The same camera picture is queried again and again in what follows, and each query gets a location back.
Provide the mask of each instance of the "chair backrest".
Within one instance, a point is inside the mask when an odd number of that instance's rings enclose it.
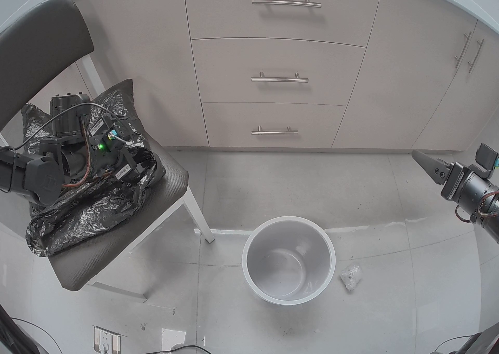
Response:
[[[94,50],[72,0],[46,0],[0,34],[0,130],[69,65]]]

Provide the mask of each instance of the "chair seat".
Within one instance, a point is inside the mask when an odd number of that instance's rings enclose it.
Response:
[[[142,208],[130,218],[48,258],[63,288],[80,290],[187,191],[188,172],[158,142],[146,138],[161,159],[165,176],[151,187]]]

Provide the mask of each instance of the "chair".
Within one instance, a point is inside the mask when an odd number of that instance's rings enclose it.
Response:
[[[46,0],[0,34],[0,130],[47,83],[81,59],[92,83],[91,93],[104,86],[89,56],[93,42],[85,21],[71,0]],[[101,235],[88,238],[48,259],[65,289],[99,289],[129,300],[145,302],[141,294],[97,282],[99,272],[121,253],[131,251],[184,205],[208,243],[214,236],[189,188],[189,174],[151,136],[166,174],[151,187],[143,207]]]

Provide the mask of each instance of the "drawer handle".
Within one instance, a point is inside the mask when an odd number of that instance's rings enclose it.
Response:
[[[456,68],[458,68],[459,64],[461,64],[461,59],[463,58],[463,54],[465,54],[466,48],[468,47],[468,42],[470,41],[470,38],[471,38],[471,31],[470,31],[470,33],[468,35],[466,35],[466,34],[464,34],[464,35],[465,35],[465,38],[466,38],[465,47],[463,47],[463,51],[461,52],[461,55],[459,57],[454,56],[454,58],[458,62],[456,64]]]
[[[468,65],[470,66],[470,70],[468,71],[470,74],[473,72],[473,69],[475,68],[475,65],[477,65],[477,60],[478,60],[478,56],[480,55],[480,52],[482,51],[482,47],[483,47],[483,43],[485,42],[485,39],[482,39],[482,41],[480,42],[479,40],[477,40],[477,43],[478,45],[480,46],[478,48],[478,51],[477,51],[477,55],[475,56],[475,59],[473,60],[473,63],[470,63],[468,61]]]
[[[262,131],[261,126],[258,127],[258,131],[251,131],[252,135],[297,135],[298,131],[291,130],[291,127],[284,131]]]
[[[252,76],[251,82],[302,82],[308,83],[308,78],[300,78],[300,74],[294,73],[294,78],[278,78],[265,76],[263,72],[260,71],[260,76]]]
[[[286,6],[303,6],[306,8],[321,8],[322,4],[310,0],[304,1],[278,1],[278,0],[252,0],[252,4],[283,4]]]

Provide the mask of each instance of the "white label sticker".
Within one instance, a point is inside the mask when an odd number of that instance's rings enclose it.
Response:
[[[104,121],[102,118],[99,119],[99,121],[94,125],[94,127],[90,130],[90,135],[93,136],[101,126],[104,125]]]
[[[122,169],[120,169],[116,173],[116,179],[119,181],[122,177],[124,177],[126,174],[128,174],[131,169],[132,169],[132,167],[130,167],[130,164],[125,165]]]

